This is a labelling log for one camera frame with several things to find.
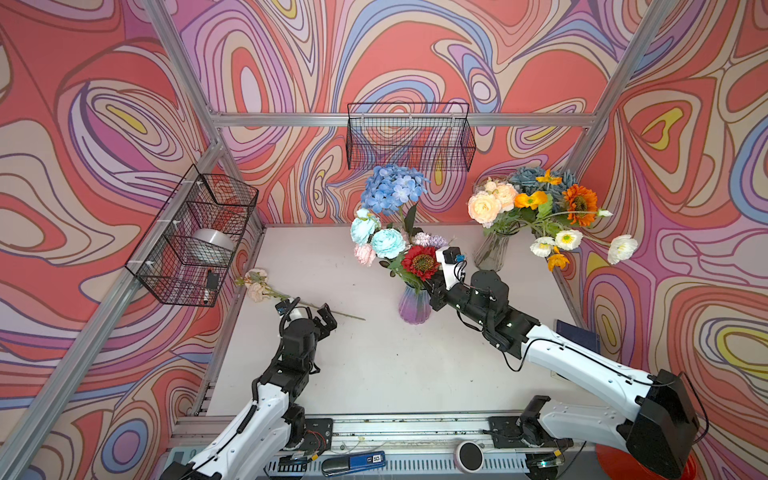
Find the white flower spray stem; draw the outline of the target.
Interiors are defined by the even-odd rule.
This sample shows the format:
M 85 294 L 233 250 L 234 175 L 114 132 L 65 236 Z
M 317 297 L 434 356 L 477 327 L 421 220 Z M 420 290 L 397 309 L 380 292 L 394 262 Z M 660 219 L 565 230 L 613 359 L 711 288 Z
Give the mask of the white flower spray stem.
M 539 214 L 530 224 L 535 236 L 530 251 L 547 261 L 550 272 L 564 270 L 570 264 L 566 253 L 577 250 L 585 242 L 606 247 L 606 261 L 609 265 L 627 261 L 640 247 L 640 242 L 632 235 L 619 235 L 608 241 L 590 232 L 597 220 L 611 216 L 612 213 L 605 209 Z

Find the clear ribbed glass vase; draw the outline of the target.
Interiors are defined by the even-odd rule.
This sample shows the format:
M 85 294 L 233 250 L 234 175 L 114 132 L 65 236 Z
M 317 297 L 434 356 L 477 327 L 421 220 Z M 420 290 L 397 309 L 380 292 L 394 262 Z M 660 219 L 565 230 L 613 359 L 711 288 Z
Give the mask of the clear ribbed glass vase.
M 476 250 L 473 261 L 479 270 L 500 271 L 504 266 L 510 237 L 489 233 Z

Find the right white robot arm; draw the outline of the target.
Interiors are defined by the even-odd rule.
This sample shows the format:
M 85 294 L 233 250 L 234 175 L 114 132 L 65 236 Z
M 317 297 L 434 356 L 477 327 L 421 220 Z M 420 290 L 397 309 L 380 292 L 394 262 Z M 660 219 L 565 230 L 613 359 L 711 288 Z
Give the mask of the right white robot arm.
M 518 417 L 521 442 L 531 447 L 581 439 L 621 450 L 665 479 L 682 478 L 699 421 L 684 377 L 656 374 L 611 362 L 556 333 L 508 303 L 508 286 L 493 271 L 477 271 L 470 283 L 451 272 L 426 283 L 434 310 L 453 308 L 460 320 L 504 359 L 532 363 L 565 378 L 603 402 L 588 407 L 537 395 Z

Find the yellow orange poppy stem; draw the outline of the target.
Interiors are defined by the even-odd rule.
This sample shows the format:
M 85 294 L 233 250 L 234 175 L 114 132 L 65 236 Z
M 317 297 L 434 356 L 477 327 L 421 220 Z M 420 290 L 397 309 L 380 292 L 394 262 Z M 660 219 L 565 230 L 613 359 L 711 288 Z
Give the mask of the yellow orange poppy stem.
M 546 215 L 567 210 L 564 207 L 562 211 L 554 211 L 552 197 L 543 191 L 537 191 L 531 196 L 519 192 L 515 199 L 515 206 L 520 210 L 520 218 L 523 223 L 529 228 L 539 214 Z

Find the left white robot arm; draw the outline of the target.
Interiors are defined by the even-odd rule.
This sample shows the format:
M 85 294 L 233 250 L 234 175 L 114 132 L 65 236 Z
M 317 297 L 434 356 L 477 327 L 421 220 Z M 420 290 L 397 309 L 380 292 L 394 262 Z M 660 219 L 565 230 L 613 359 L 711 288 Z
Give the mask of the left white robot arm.
M 191 460 L 168 465 L 162 479 L 255 479 L 277 453 L 302 444 L 305 410 L 296 400 L 320 371 L 317 344 L 338 324 L 326 304 L 303 306 L 295 298 L 276 310 L 280 342 L 267 369 L 252 381 L 250 401 Z

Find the blue hydrangea flower stem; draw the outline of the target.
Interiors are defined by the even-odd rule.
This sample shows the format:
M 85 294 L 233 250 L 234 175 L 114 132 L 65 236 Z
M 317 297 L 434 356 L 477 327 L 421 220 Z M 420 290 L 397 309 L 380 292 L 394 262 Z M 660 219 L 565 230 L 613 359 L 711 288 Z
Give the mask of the blue hydrangea flower stem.
M 397 217 L 409 237 L 420 232 L 415 226 L 417 204 L 429 180 L 413 168 L 395 164 L 376 166 L 366 180 L 361 207 L 368 216 Z

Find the pale pink rose stem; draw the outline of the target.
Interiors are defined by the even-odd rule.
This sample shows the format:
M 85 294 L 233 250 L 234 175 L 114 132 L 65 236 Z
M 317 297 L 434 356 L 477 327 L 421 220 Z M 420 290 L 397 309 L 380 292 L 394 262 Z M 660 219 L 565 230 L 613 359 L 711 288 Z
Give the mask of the pale pink rose stem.
M 269 274 L 265 269 L 252 268 L 243 276 L 237 277 L 234 284 L 238 287 L 244 287 L 246 296 L 252 301 L 259 303 L 266 299 L 276 301 L 293 301 L 295 297 L 282 293 L 273 288 L 269 283 Z

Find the red flower stem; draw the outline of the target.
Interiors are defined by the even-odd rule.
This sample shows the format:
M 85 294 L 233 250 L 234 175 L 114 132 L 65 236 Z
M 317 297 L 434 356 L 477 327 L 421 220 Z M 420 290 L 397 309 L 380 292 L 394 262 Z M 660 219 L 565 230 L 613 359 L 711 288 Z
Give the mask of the red flower stem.
M 399 277 L 415 290 L 423 290 L 440 270 L 436 253 L 435 247 L 414 245 L 390 262 L 390 276 Z

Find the purple glass vase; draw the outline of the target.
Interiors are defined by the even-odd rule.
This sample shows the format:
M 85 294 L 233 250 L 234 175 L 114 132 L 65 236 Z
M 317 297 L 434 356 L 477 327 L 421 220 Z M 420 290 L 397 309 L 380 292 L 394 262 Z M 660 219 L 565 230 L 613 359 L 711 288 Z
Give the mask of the purple glass vase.
M 425 323 L 432 313 L 429 294 L 425 290 L 405 285 L 399 302 L 398 313 L 400 318 L 408 324 L 420 325 Z

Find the dusty blue rose bunch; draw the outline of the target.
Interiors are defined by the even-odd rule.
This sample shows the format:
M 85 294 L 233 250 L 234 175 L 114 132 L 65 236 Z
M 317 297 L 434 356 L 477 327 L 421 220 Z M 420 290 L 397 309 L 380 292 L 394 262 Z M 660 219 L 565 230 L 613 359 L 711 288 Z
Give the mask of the dusty blue rose bunch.
M 577 181 L 569 171 L 547 170 L 541 167 L 522 167 L 507 177 L 518 192 L 531 196 L 543 191 L 553 199 L 553 210 L 562 211 L 565 207 L 565 192 Z

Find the orange gerbera flower stem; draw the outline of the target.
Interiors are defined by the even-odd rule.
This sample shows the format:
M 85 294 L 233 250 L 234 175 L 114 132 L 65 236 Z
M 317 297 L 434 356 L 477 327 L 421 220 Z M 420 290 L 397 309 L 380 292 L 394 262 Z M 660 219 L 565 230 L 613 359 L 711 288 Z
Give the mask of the orange gerbera flower stem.
M 597 219 L 599 203 L 597 194 L 584 186 L 573 185 L 564 194 L 567 219 L 571 225 L 589 227 Z

